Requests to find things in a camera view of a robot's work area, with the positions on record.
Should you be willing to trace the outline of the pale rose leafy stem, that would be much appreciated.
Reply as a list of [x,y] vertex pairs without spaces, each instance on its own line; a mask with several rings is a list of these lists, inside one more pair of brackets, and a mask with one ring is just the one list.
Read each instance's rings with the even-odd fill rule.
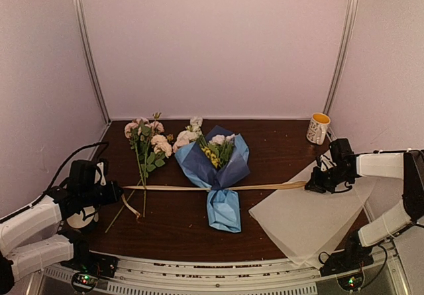
[[230,161],[235,147],[235,137],[235,134],[215,135],[208,142],[208,148],[211,151],[210,160],[216,169],[224,167]]

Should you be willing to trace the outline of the blue wrapping paper sheet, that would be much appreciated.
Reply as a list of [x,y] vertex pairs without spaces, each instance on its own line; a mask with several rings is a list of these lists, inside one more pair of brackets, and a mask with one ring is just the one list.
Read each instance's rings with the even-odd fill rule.
[[[213,127],[205,136],[209,142],[215,135],[232,135],[220,126]],[[178,149],[175,158],[187,178],[199,188],[208,189],[206,199],[209,226],[230,233],[241,232],[239,195],[231,187],[250,174],[249,148],[242,135],[235,137],[230,161],[216,169],[201,150],[199,142]]]

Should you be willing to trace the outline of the yellow fake flower bunch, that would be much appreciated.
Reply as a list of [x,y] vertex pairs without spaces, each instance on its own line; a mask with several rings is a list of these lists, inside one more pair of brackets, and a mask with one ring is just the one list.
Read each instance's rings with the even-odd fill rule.
[[219,157],[209,147],[202,147],[201,150],[212,163],[214,168],[218,169],[220,167]]

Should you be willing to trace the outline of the pink fake rose stem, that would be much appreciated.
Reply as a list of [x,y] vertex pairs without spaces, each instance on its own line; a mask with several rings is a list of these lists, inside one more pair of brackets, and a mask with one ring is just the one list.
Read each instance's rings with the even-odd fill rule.
[[173,152],[176,153],[179,148],[184,147],[194,141],[196,141],[199,137],[199,134],[193,131],[184,130],[179,133],[172,149]]

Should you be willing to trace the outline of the white fake flower long stem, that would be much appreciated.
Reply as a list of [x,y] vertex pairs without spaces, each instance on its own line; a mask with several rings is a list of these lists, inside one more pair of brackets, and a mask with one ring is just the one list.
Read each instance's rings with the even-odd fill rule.
[[192,133],[202,134],[202,131],[201,131],[202,124],[203,124],[203,118],[195,116],[189,120],[189,125],[185,129]]

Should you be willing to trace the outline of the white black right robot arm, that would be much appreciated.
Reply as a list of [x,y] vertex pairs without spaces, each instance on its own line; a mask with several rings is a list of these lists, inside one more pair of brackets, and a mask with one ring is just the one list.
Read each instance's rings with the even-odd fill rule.
[[396,237],[423,217],[423,151],[375,150],[356,154],[347,138],[336,139],[329,144],[329,166],[318,158],[305,189],[313,192],[337,193],[343,184],[346,191],[356,180],[362,184],[374,180],[379,194],[399,201],[373,222],[360,228],[350,238],[351,246],[340,254],[339,262],[345,269],[354,269],[365,258],[365,248],[377,245],[388,237]]

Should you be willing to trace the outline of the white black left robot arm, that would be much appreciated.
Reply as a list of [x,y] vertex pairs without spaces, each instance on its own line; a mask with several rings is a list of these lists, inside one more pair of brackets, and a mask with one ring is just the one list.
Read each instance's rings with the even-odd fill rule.
[[99,221],[102,206],[117,203],[123,189],[106,179],[108,162],[75,160],[69,176],[32,204],[1,219],[1,293],[23,277],[56,263],[90,275],[101,265],[84,233]]

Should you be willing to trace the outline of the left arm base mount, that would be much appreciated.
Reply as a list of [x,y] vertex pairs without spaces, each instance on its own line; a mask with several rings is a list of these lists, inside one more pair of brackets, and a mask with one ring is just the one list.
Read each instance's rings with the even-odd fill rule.
[[70,260],[61,261],[60,265],[74,271],[70,284],[78,294],[87,294],[97,287],[101,279],[108,280],[115,276],[119,259],[89,250],[87,241],[73,242],[74,255]]

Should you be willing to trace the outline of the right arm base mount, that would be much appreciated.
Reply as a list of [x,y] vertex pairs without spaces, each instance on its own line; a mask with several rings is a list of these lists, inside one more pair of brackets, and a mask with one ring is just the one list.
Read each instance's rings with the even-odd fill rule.
[[364,247],[358,237],[349,237],[344,250],[329,255],[326,261],[320,260],[321,277],[337,275],[339,286],[348,292],[359,291],[365,284],[363,268],[374,263],[372,247]]

